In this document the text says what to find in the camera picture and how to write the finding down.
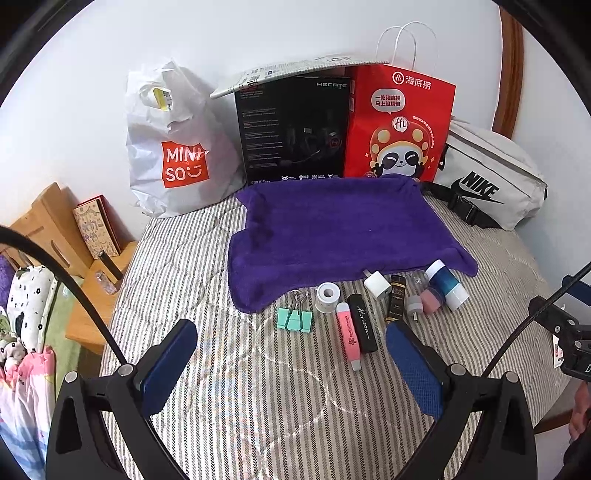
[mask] newspaper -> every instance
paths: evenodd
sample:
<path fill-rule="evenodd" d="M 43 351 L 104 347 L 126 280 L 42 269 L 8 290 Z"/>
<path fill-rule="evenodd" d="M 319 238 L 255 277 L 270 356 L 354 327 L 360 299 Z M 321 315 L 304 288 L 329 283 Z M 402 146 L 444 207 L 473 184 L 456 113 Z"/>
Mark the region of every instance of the newspaper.
<path fill-rule="evenodd" d="M 384 62 L 377 60 L 376 58 L 370 58 L 369 56 L 359 54 L 337 54 L 316 57 L 313 60 L 288 61 L 286 63 L 266 65 L 264 67 L 234 74 L 225 79 L 210 95 L 210 98 L 220 98 L 229 93 L 247 89 L 253 85 L 271 82 L 286 77 L 293 77 L 302 73 L 374 63 Z"/>

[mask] speech bubble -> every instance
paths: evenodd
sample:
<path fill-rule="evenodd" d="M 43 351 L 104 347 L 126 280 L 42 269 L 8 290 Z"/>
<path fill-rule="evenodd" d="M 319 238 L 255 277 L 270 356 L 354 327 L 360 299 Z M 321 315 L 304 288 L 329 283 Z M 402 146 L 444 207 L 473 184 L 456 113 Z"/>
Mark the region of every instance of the speech bubble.
<path fill-rule="evenodd" d="M 399 112 L 406 104 L 404 94 L 397 88 L 380 88 L 371 97 L 371 104 L 378 112 Z"/>

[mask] headset box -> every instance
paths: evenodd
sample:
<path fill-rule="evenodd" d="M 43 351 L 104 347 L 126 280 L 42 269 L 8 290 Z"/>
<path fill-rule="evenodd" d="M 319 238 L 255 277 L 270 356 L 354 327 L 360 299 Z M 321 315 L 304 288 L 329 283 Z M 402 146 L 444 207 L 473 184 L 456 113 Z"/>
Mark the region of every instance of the headset box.
<path fill-rule="evenodd" d="M 246 179 L 342 177 L 348 77 L 294 76 L 235 93 Z"/>

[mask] nike logo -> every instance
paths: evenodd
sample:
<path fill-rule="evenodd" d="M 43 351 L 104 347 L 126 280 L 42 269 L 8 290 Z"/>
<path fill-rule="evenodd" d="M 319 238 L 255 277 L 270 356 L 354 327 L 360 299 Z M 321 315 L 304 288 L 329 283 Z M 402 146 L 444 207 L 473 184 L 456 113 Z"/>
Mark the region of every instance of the nike logo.
<path fill-rule="evenodd" d="M 465 190 L 460 186 L 460 182 L 466 185 L 468 188 L 472 190 Z M 500 203 L 497 200 L 491 199 L 491 195 L 494 195 L 499 187 L 493 185 L 491 182 L 485 180 L 480 175 L 476 174 L 475 172 L 471 171 L 464 179 L 457 179 L 452 186 L 450 187 L 451 190 L 458 195 L 463 197 L 485 200 L 487 202 L 494 202 Z"/>

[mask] striped mattress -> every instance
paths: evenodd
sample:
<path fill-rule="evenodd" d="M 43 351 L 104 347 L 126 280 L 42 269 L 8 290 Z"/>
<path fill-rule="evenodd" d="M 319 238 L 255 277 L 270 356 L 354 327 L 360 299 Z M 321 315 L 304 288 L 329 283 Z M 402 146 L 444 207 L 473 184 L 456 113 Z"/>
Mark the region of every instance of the striped mattress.
<path fill-rule="evenodd" d="M 457 240 L 476 258 L 475 278 L 459 274 L 471 294 L 412 323 L 447 363 L 480 374 L 501 343 L 548 286 L 515 232 L 470 227 L 445 204 L 428 199 Z M 136 363 L 177 319 L 197 326 L 197 349 L 154 427 L 189 478 L 392 479 L 411 457 L 430 417 L 419 411 L 384 345 L 385 305 L 361 281 L 337 284 L 365 299 L 380 349 L 353 373 L 343 356 L 334 314 L 314 312 L 311 333 L 275 328 L 286 296 L 258 314 L 237 311 L 228 291 L 227 253 L 244 227 L 245 208 L 230 197 L 187 215 L 152 220 L 138 244 L 115 306 L 110 329 L 128 361 Z M 309 299 L 313 289 L 308 289 Z M 107 349 L 102 374 L 118 363 Z M 493 372 L 519 374 L 534 424 L 568 378 L 553 368 L 551 339 L 531 325 Z M 476 428 L 472 415 L 446 469 L 457 472 Z M 107 425 L 132 479 L 141 475 L 112 417 Z"/>

